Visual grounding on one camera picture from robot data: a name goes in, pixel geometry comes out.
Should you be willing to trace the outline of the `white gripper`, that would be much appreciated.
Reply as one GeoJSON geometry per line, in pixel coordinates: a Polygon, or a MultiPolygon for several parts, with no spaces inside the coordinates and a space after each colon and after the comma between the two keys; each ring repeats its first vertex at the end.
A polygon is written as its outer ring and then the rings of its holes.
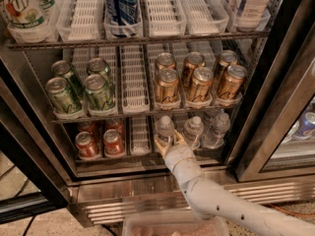
{"type": "Polygon", "coordinates": [[[193,150],[186,146],[184,137],[174,131],[177,146],[169,148],[169,144],[155,139],[156,147],[161,155],[165,155],[164,162],[176,178],[195,178],[199,175],[199,165],[193,150]]]}

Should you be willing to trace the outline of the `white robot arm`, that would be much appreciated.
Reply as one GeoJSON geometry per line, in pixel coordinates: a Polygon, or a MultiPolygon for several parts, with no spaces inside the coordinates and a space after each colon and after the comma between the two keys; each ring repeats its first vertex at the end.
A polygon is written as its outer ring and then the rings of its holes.
{"type": "Polygon", "coordinates": [[[315,236],[314,224],[247,202],[207,179],[194,151],[177,131],[167,142],[155,136],[155,144],[187,204],[200,218],[220,216],[258,236],[315,236]]]}

